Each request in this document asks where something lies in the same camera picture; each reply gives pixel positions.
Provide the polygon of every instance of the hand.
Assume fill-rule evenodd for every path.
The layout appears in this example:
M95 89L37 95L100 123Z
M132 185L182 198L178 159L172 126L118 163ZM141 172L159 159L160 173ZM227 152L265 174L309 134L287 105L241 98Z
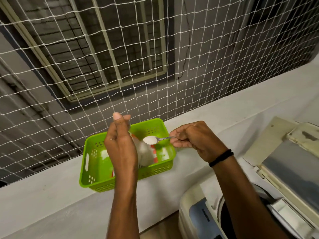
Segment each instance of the hand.
M208 163L228 150L204 121L182 125L169 135L176 137L171 139L171 144L174 147L194 148L199 156Z
M138 155L136 147L129 134L131 115L122 116L118 112L113 113L113 120L107 131L104 145L113 164L115 182L124 186L137 184Z

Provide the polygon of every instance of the person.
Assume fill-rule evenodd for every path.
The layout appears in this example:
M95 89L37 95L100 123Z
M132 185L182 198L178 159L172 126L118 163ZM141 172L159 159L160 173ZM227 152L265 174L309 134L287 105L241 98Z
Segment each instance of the person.
M138 155L128 133L130 115L113 114L105 138L105 147L115 170L114 199L107 239L139 238L136 208ZM226 145L204 121L185 124L170 133L171 144L177 148L194 148L199 156L211 163L226 152ZM234 156L213 166L232 220L240 238L288 238L272 220Z

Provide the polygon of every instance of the black wristband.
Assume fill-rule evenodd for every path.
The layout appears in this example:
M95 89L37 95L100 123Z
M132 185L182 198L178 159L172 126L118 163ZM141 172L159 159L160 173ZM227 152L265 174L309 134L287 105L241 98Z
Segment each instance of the black wristband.
M228 149L226 152L219 155L213 162L210 162L208 165L210 167L213 167L214 165L218 164L221 161L224 161L226 158L229 158L230 156L233 156L234 153L231 149Z

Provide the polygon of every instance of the floor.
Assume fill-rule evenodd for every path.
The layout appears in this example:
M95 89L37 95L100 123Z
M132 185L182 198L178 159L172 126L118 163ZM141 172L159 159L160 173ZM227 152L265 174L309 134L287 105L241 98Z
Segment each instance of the floor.
M182 239L178 229L178 211L143 231L140 239Z

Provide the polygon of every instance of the spoonful of white powder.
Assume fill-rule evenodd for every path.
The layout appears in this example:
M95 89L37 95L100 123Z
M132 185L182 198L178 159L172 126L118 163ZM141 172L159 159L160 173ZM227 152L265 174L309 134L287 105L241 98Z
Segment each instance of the spoonful of white powder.
M165 139L171 139L174 137L165 137L165 138L158 138L156 136L147 136L143 138L143 141L147 143L148 145L157 144L159 141L165 140Z

